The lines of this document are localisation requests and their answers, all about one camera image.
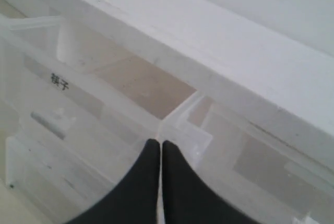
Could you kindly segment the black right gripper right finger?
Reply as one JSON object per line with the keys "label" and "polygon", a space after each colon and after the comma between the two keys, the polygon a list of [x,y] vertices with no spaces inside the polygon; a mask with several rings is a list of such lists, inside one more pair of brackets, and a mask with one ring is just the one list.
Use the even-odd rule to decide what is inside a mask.
{"label": "black right gripper right finger", "polygon": [[215,193],[174,143],[162,144],[165,223],[257,223]]}

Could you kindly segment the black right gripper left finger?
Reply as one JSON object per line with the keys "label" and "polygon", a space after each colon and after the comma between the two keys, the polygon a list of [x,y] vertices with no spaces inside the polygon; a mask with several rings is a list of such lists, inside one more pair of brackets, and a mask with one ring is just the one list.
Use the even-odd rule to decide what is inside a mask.
{"label": "black right gripper left finger", "polygon": [[157,223],[159,176],[160,144],[149,139],[115,188],[69,223]]}

